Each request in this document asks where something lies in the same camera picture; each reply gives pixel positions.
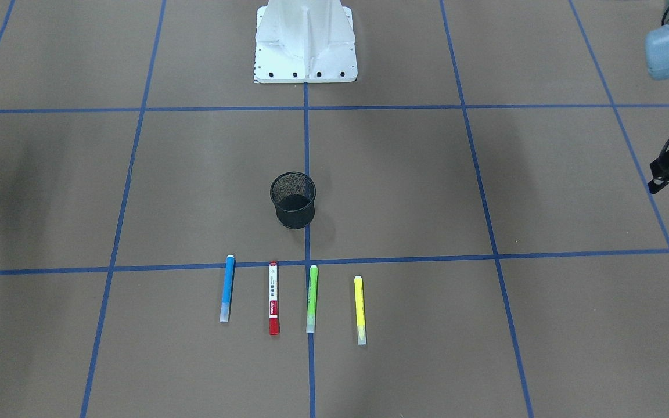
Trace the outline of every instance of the red cap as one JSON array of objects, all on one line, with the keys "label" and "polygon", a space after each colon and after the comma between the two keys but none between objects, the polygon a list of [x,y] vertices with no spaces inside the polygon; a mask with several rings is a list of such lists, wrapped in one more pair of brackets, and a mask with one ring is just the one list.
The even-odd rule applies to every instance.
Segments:
[{"label": "red cap", "polygon": [[280,325],[278,325],[278,318],[270,318],[270,335],[277,336],[280,333]]}]

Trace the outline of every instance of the light blue robot joint cap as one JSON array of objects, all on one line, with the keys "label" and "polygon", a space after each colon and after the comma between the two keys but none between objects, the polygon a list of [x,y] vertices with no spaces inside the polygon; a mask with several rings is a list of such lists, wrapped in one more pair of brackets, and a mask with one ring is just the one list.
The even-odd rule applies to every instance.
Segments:
[{"label": "light blue robot joint cap", "polygon": [[669,79],[669,24],[647,34],[645,53],[650,76],[655,80]]}]

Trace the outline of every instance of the yellow highlighter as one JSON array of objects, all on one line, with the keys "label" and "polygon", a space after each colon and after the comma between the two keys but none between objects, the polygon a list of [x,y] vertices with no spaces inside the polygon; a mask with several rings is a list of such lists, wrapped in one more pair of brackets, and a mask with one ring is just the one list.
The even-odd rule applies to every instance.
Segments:
[{"label": "yellow highlighter", "polygon": [[358,345],[366,345],[366,310],[363,306],[363,278],[355,276],[355,323],[358,325]]}]

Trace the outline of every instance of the green highlighter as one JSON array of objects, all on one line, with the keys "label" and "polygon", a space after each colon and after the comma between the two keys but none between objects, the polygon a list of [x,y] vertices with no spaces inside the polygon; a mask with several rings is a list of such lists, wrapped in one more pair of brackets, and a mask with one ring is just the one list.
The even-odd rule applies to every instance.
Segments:
[{"label": "green highlighter", "polygon": [[308,304],[306,306],[306,333],[314,333],[316,324],[316,286],[319,281],[319,268],[311,265],[308,270]]}]

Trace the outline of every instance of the pen holder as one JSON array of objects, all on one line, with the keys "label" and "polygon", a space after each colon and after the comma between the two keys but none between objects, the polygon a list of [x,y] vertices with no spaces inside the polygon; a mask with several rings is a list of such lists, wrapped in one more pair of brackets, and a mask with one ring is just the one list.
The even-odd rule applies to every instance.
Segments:
[{"label": "pen holder", "polygon": [[302,172],[282,174],[270,186],[275,214],[286,228],[300,229],[314,219],[314,198],[316,186]]}]

